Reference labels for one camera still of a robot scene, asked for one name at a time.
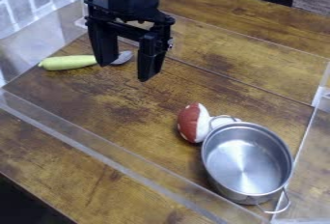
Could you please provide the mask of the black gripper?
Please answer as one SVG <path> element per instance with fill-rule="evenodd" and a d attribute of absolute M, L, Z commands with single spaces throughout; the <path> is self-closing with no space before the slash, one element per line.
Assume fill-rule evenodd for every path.
<path fill-rule="evenodd" d="M 118 59 L 118 37 L 139 41 L 138 79 L 147 81 L 162 70 L 176 19 L 157 8 L 117 12 L 109 8 L 109 0 L 85 0 L 85 3 L 89 5 L 86 20 L 98 64 L 106 67 Z M 153 27 L 142 29 L 129 25 L 131 21 L 150 22 Z"/>

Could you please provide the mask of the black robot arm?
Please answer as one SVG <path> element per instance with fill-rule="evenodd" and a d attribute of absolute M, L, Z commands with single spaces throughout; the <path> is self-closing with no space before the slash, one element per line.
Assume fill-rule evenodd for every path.
<path fill-rule="evenodd" d="M 95 60 L 102 67 L 119 57 L 118 38 L 139 42 L 138 79 L 145 82 L 163 66 L 173 47 L 172 26 L 176 19 L 159 10 L 161 0 L 85 0 L 86 25 Z"/>

